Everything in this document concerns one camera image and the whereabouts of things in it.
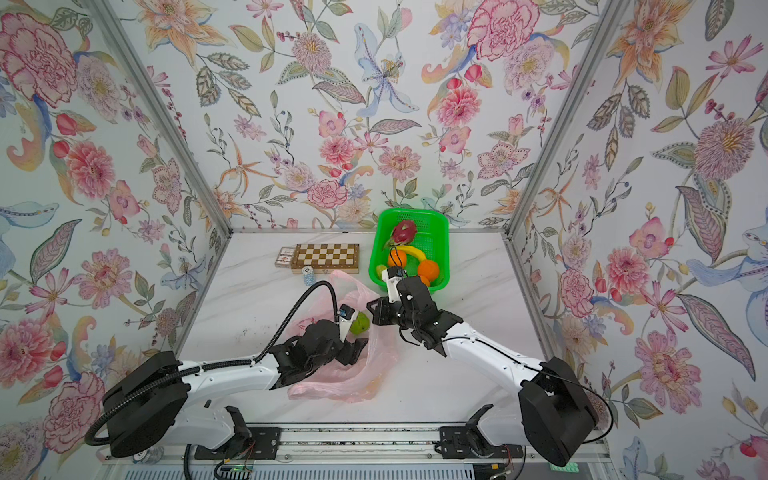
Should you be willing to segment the round green lime fruit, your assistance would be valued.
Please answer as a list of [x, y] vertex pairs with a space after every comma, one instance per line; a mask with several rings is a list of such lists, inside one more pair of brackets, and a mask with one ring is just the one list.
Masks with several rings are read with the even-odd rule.
[[349, 333], [354, 336], [360, 336], [370, 329], [370, 325], [371, 322], [368, 316], [363, 312], [358, 312], [356, 319], [350, 326]]

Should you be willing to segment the pink plastic bag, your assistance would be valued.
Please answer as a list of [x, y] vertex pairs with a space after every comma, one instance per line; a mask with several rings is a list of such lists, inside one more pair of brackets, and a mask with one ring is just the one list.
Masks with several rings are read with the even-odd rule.
[[397, 332], [373, 324], [367, 304], [379, 295], [352, 275], [335, 271], [328, 277], [338, 305], [353, 310], [341, 320], [341, 357], [320, 367], [309, 378], [291, 386], [291, 400], [334, 400], [358, 403], [373, 399], [388, 372], [398, 361]]

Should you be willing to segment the red dragon fruit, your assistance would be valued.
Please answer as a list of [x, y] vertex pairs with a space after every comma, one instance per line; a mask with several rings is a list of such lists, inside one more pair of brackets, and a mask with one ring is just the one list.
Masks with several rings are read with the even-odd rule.
[[410, 245], [418, 233], [418, 227], [412, 220], [400, 221], [392, 230], [390, 238], [386, 241], [384, 249], [389, 250], [396, 247]]

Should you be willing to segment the green pear fruit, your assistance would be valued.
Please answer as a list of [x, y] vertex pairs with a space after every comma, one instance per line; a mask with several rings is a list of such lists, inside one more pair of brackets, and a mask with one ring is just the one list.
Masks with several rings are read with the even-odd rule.
[[386, 272], [387, 270], [388, 270], [387, 266], [382, 265], [382, 264], [377, 265], [376, 268], [375, 268], [376, 278], [381, 280], [383, 273]]

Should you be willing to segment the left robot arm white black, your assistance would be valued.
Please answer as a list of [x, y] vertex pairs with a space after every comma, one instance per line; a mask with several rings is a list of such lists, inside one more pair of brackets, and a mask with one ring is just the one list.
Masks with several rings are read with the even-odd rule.
[[286, 388], [333, 362], [353, 365], [368, 342], [366, 337], [346, 340], [338, 323], [319, 320], [255, 357], [181, 362], [164, 352], [105, 394], [104, 412], [85, 441], [108, 446], [115, 458], [158, 444], [193, 445], [232, 458], [254, 439], [240, 409], [221, 404], [221, 399]]

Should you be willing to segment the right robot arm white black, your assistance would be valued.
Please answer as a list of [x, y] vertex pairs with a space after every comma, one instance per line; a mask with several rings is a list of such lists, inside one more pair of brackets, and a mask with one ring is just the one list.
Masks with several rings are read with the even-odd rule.
[[508, 393], [480, 414], [475, 429], [493, 446], [529, 446], [549, 463], [565, 466], [599, 423], [587, 388], [564, 360], [538, 360], [483, 335], [458, 315], [437, 307], [416, 277], [388, 282], [388, 295], [367, 303], [371, 321], [408, 330], [417, 344], [462, 362]]

